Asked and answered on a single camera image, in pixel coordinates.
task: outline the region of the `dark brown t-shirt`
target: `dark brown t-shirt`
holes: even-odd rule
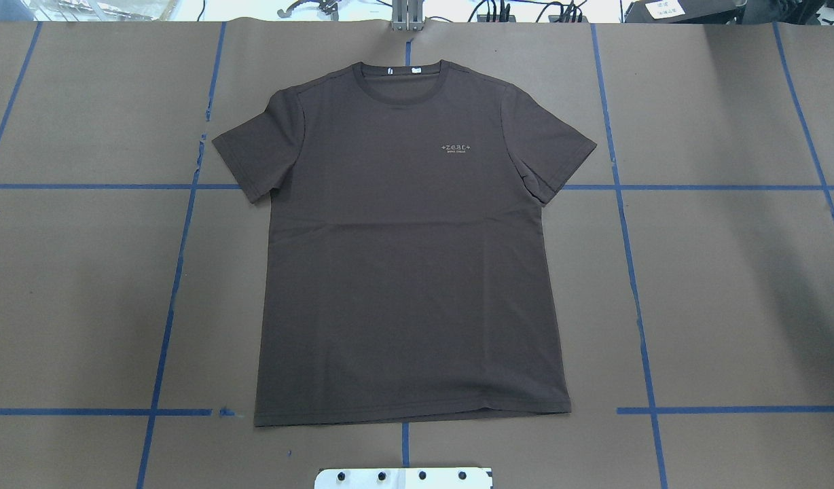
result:
[[[277,189],[257,427],[570,411],[541,208],[593,141],[442,60],[280,90],[213,144]]]

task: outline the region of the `metal clamp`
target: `metal clamp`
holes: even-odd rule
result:
[[[393,30],[423,30],[423,0],[392,0]]]

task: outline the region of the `short sleeve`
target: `short sleeve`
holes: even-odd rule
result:
[[[252,203],[278,189],[296,163],[305,136],[299,99],[275,93],[262,114],[215,137],[212,144]]]
[[[596,146],[515,86],[505,90],[501,124],[523,185],[541,205],[549,204]]]

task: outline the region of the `white label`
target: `white label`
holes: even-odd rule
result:
[[[675,16],[686,15],[686,10],[680,6],[677,0],[661,0],[661,2],[652,2],[646,4],[649,15],[655,19],[659,18],[675,18]]]

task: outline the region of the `blue tape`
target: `blue tape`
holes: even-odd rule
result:
[[[150,409],[0,408],[0,416],[148,416]]]
[[[190,183],[0,183],[0,189],[190,189]]]
[[[827,207],[831,211],[831,219],[834,227],[834,205],[831,191],[827,187],[827,180],[824,178],[824,171],[821,169],[821,161],[818,161],[818,153],[815,152],[815,145],[812,143],[812,136],[809,132],[809,126],[806,124],[806,118],[803,115],[803,109],[800,108],[800,101],[795,89],[795,82],[792,81],[791,71],[788,69],[788,62],[786,61],[786,50],[782,47],[782,37],[780,36],[780,25],[774,22],[774,37],[776,37],[776,47],[780,53],[780,62],[782,62],[782,70],[786,74],[786,82],[788,83],[788,90],[792,94],[792,101],[795,102],[795,109],[798,113],[798,120],[800,120],[800,127],[803,128],[803,134],[806,138],[806,145],[809,146],[809,154],[812,156],[812,163],[815,164],[815,171],[818,173],[818,182],[821,182],[821,188],[824,191],[824,200],[827,201]]]
[[[154,416],[211,416],[212,409],[158,409]]]
[[[783,412],[834,412],[834,405],[706,405],[682,407],[619,407],[616,414],[782,414]]]
[[[22,69],[19,70],[19,75],[16,78],[16,84],[13,86],[13,93],[10,95],[10,101],[7,102],[7,109],[3,112],[0,125],[0,145],[3,131],[7,128],[7,121],[10,120],[10,113],[13,111],[13,103],[16,102],[16,96],[19,94],[19,87],[22,87],[22,80],[25,77],[25,72],[28,71],[28,64],[31,61],[31,56],[34,55],[34,47],[36,41],[39,39],[39,31],[42,29],[42,22],[38,22],[34,30],[34,37],[31,38],[31,46],[28,47],[28,53],[25,54],[25,62],[22,63]]]
[[[601,55],[598,43],[598,32],[595,24],[589,25],[592,31],[592,44],[595,54],[595,69],[598,74],[598,86],[601,93],[601,108],[604,111],[604,129],[607,132],[607,146],[610,149],[610,161],[613,170],[613,187],[616,191],[616,205],[619,209],[619,224],[622,228],[622,242],[625,245],[625,262],[628,264],[628,282],[631,284],[632,295],[634,295],[634,307],[637,311],[637,328],[640,334],[640,360],[643,364],[643,377],[647,384],[647,399],[650,408],[655,408],[655,394],[653,392],[653,374],[649,366],[649,352],[647,352],[647,335],[643,329],[643,313],[640,310],[640,294],[637,288],[637,276],[634,274],[634,260],[632,259],[631,240],[628,236],[628,220],[626,220],[625,203],[622,200],[622,185],[619,180],[619,167],[616,162],[616,149],[613,147],[613,130],[610,125],[610,111],[607,109],[607,93],[604,87],[604,74],[601,69]],[[661,433],[659,430],[659,417],[656,414],[650,415],[653,425],[653,443],[655,446],[655,459],[659,468],[659,482],[661,489],[668,489],[668,474],[665,470],[665,455],[661,445]]]
[[[402,423],[402,467],[411,467],[411,442],[408,439],[408,431],[410,431],[410,425]]]
[[[598,48],[598,31],[595,24],[589,24],[592,31],[592,47],[595,53],[595,69],[598,74],[598,88],[601,93],[601,109],[604,111],[604,131],[607,133],[607,147],[610,149],[610,161],[616,164],[616,146],[613,144],[613,131],[610,130],[610,111],[607,109],[607,92],[604,89],[604,71],[601,69],[601,53]]]
[[[820,191],[818,185],[620,185],[624,191]]]
[[[218,70],[221,68],[221,53],[224,51],[224,34],[227,32],[227,23],[221,22],[221,31],[218,33],[218,51],[215,54],[215,68],[212,68],[212,84],[208,89],[208,105],[206,106],[206,122],[212,120],[212,102],[215,100],[215,86],[218,84]]]
[[[241,189],[237,183],[200,183],[197,189],[225,189],[226,191],[238,191]]]
[[[212,80],[209,86],[209,102],[206,108],[206,120],[210,120],[212,102],[215,98],[215,84],[218,80],[219,68],[221,67],[221,53],[224,48],[224,34],[227,32],[227,23],[221,23],[221,31],[218,33],[218,48],[215,52],[215,68],[212,70]],[[179,244],[179,257],[175,264],[175,278],[173,279],[173,288],[169,295],[169,309],[166,312],[166,325],[163,330],[163,340],[160,342],[160,358],[157,362],[157,374],[154,377],[154,390],[151,397],[151,414],[148,416],[148,423],[146,425],[146,437],[143,443],[143,457],[140,459],[140,470],[137,474],[137,489],[142,489],[145,483],[145,474],[148,468],[148,454],[151,452],[151,441],[154,434],[154,421],[156,420],[156,413],[158,402],[160,401],[160,386],[163,384],[163,372],[166,367],[166,352],[169,348],[169,338],[173,331],[173,319],[175,317],[175,298],[179,293],[179,286],[181,285],[181,270],[185,263],[185,247],[187,244],[187,233],[191,227],[191,217],[194,216],[194,202],[197,196],[197,186],[200,182],[200,171],[202,170],[202,159],[205,154],[206,147],[206,133],[200,137],[199,151],[197,155],[197,167],[194,171],[194,179],[191,180],[191,193],[187,199],[187,212],[185,213],[185,223],[181,229],[181,242]]]
[[[412,37],[405,41],[405,66],[411,66],[411,41],[413,40]]]

